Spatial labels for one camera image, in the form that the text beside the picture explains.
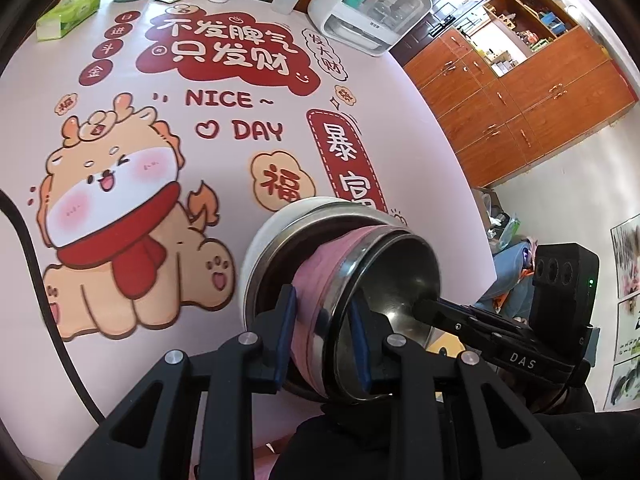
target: pink bowl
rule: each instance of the pink bowl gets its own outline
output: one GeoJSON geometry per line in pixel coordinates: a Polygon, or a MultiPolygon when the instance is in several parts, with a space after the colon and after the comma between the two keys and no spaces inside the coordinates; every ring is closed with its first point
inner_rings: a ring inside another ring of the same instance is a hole
{"type": "Polygon", "coordinates": [[[293,329],[291,354],[305,381],[322,396],[326,396],[324,386],[317,384],[310,371],[312,336],[322,308],[319,300],[345,257],[366,235],[379,228],[380,225],[361,227],[322,244],[298,267],[293,277],[292,284],[298,296],[298,311],[293,329]]]}

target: red circle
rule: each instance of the red circle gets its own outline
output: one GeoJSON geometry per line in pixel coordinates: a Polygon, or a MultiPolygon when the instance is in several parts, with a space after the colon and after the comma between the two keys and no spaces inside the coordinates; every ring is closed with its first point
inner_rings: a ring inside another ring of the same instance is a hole
{"type": "Polygon", "coordinates": [[[123,47],[124,41],[115,38],[114,40],[103,41],[100,45],[94,48],[92,56],[95,59],[105,59],[113,56],[120,51],[123,47]]]}
{"type": "Polygon", "coordinates": [[[82,86],[95,85],[107,77],[113,70],[113,62],[111,59],[99,59],[89,63],[80,73],[78,82],[82,86]]]}
{"type": "Polygon", "coordinates": [[[116,23],[127,23],[132,22],[140,17],[140,12],[138,10],[128,10],[127,12],[123,12],[122,14],[118,14],[113,21],[116,23]]]}
{"type": "Polygon", "coordinates": [[[121,38],[125,34],[129,34],[132,28],[133,25],[131,25],[130,23],[119,23],[117,25],[113,25],[113,27],[111,28],[108,28],[104,33],[104,37],[107,38],[107,40],[112,40],[113,38],[121,38]]]}

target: cabinet door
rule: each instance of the cabinet door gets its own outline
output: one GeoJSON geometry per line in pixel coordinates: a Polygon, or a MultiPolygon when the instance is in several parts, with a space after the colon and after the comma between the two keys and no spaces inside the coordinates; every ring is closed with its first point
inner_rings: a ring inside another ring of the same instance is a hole
{"type": "Polygon", "coordinates": [[[482,187],[525,165],[508,128],[489,134],[456,154],[469,186],[482,187]]]}
{"type": "Polygon", "coordinates": [[[545,150],[540,146],[531,126],[523,115],[518,115],[507,122],[507,127],[527,162],[533,162],[545,154],[545,150]]]}
{"type": "Polygon", "coordinates": [[[494,105],[503,123],[520,114],[518,105],[499,80],[492,81],[482,90],[491,101],[491,104],[494,105]]]}
{"type": "Polygon", "coordinates": [[[462,34],[455,28],[450,28],[447,32],[444,32],[441,37],[442,41],[451,49],[457,59],[460,59],[473,50],[467,40],[465,40],[462,34]]]}
{"type": "Polygon", "coordinates": [[[481,90],[448,111],[438,122],[456,153],[504,126],[489,98],[481,90]]]}
{"type": "Polygon", "coordinates": [[[422,88],[420,94],[427,101],[433,115],[438,118],[479,89],[480,85],[469,69],[464,63],[457,61],[422,88]]]}
{"type": "Polygon", "coordinates": [[[613,114],[635,98],[612,62],[606,62],[563,87],[524,113],[545,153],[562,146],[613,114]]]}
{"type": "Polygon", "coordinates": [[[605,62],[599,44],[574,27],[500,78],[520,110],[527,110],[605,62]]]}
{"type": "Polygon", "coordinates": [[[468,67],[469,71],[476,78],[476,81],[480,83],[480,86],[488,85],[489,83],[497,80],[497,75],[491,69],[484,59],[475,50],[472,50],[468,54],[465,54],[462,61],[468,67]]]}
{"type": "Polygon", "coordinates": [[[404,66],[418,90],[456,62],[456,56],[442,40],[431,41],[409,63],[404,66]]]}

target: metal bolt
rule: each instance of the metal bolt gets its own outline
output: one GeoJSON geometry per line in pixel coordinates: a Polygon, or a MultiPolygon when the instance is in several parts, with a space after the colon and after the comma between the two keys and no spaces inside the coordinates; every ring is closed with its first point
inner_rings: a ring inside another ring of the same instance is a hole
{"type": "Polygon", "coordinates": [[[164,354],[164,362],[170,365],[177,365],[184,358],[181,350],[169,350],[164,354]]]}
{"type": "Polygon", "coordinates": [[[480,362],[480,356],[471,350],[467,350],[466,352],[462,352],[460,355],[460,359],[465,365],[475,366],[480,362]]]}
{"type": "Polygon", "coordinates": [[[406,344],[406,338],[402,334],[391,334],[386,337],[386,342],[391,346],[400,348],[406,344]]]}
{"type": "Polygon", "coordinates": [[[258,335],[254,332],[242,332],[238,336],[238,342],[241,345],[252,345],[258,341],[258,335]]]}

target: green tissue package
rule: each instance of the green tissue package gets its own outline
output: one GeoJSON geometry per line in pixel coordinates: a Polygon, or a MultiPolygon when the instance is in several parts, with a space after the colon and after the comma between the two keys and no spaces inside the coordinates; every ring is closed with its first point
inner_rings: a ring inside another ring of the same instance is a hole
{"type": "Polygon", "coordinates": [[[60,0],[36,22],[38,41],[58,40],[66,36],[99,7],[100,0],[60,0]]]}

